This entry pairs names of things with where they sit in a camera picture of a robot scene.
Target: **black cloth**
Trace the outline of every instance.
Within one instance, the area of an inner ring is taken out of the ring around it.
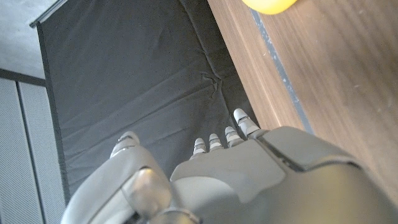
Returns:
[[[71,193],[125,131],[170,176],[235,108],[255,120],[206,0],[69,0],[41,29]]]

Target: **white robotic hand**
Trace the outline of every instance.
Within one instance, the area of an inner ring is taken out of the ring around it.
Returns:
[[[126,132],[75,192],[62,223],[398,223],[396,206],[367,168],[304,131],[259,129],[236,109],[247,140],[225,129],[201,138],[170,180]]]

